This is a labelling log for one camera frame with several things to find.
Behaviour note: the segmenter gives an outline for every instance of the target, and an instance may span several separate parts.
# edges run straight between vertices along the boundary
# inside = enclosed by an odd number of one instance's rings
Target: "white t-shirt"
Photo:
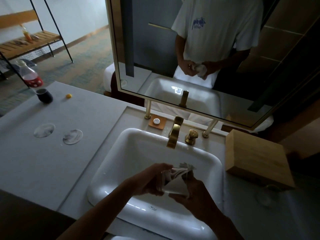
[[[262,0],[184,0],[172,30],[186,39],[183,57],[195,63],[226,59],[235,42],[237,51],[258,45]],[[174,77],[213,88],[218,72],[203,81],[177,67]]]

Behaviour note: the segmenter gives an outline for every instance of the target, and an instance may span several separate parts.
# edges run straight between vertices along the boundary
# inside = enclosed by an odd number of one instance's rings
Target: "patterned carpet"
[[[103,72],[113,63],[109,29],[69,48],[74,60],[71,63],[64,50],[37,64],[38,72],[45,85],[54,81],[103,94]],[[0,81],[0,116],[17,107],[34,95],[17,75]]]

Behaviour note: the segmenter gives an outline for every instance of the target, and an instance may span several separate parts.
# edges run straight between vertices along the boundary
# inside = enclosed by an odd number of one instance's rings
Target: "dark cup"
[[[54,99],[51,93],[45,88],[40,88],[35,93],[39,100],[45,104],[50,104]]]

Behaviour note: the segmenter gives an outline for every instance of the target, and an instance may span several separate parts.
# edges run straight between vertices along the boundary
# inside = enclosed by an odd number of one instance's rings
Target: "plastic bottle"
[[[38,76],[38,73],[32,70],[23,60],[18,60],[20,66],[20,75],[25,83],[36,92],[40,88],[44,88],[42,79]]]
[[[32,40],[32,38],[31,38],[28,30],[27,30],[22,24],[20,24],[20,27],[22,28],[22,33],[23,33],[24,37],[26,38],[26,40],[27,40],[28,42],[31,42],[31,43],[32,43],[33,40]]]

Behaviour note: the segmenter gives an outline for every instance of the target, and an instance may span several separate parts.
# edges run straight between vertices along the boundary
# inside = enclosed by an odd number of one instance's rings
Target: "sink basin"
[[[202,113],[221,117],[219,94],[212,89],[177,79],[156,78],[151,82],[145,95],[178,105],[183,91],[189,91],[186,107]]]
[[[126,178],[154,163],[196,167],[194,176],[202,180],[218,207],[222,208],[222,164],[203,150],[177,142],[166,147],[168,138],[139,129],[124,130],[115,141],[92,179],[87,196],[92,205],[112,192]],[[214,233],[182,205],[169,198],[145,194],[132,197],[118,218],[170,239],[214,239]]]

